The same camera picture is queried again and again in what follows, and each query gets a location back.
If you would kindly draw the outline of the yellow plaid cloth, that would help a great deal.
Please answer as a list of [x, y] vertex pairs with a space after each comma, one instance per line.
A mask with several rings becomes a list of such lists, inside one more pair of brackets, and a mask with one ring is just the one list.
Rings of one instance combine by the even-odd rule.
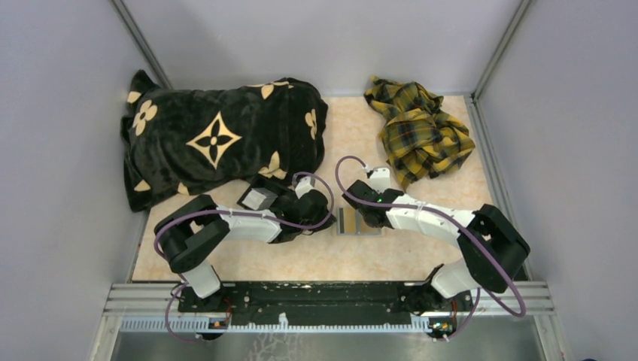
[[373, 77], [364, 98], [385, 119], [378, 137], [404, 190], [459, 170], [475, 149], [469, 128], [442, 109], [444, 97], [418, 82]]

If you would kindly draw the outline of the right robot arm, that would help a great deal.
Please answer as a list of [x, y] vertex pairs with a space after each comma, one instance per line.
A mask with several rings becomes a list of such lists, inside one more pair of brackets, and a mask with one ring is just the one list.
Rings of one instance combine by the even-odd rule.
[[424, 281], [401, 292], [401, 305], [411, 313], [442, 310], [454, 297], [477, 288], [490, 296], [504, 293], [530, 254], [528, 243], [493, 205], [476, 211], [445, 208], [403, 191], [375, 190], [361, 180], [342, 197], [367, 226], [417, 232], [460, 251], [458, 260], [436, 266]]

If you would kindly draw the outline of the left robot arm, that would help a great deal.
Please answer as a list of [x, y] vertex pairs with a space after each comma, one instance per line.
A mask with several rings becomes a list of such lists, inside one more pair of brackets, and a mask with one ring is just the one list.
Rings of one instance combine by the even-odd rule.
[[228, 208], [210, 195], [200, 195], [159, 221], [153, 230], [156, 251], [207, 311], [220, 309], [226, 300], [222, 282], [208, 261], [220, 243], [286, 243], [304, 232], [329, 228], [336, 221], [328, 198], [317, 190], [298, 196], [292, 190], [276, 195], [259, 188], [243, 195], [238, 205]]

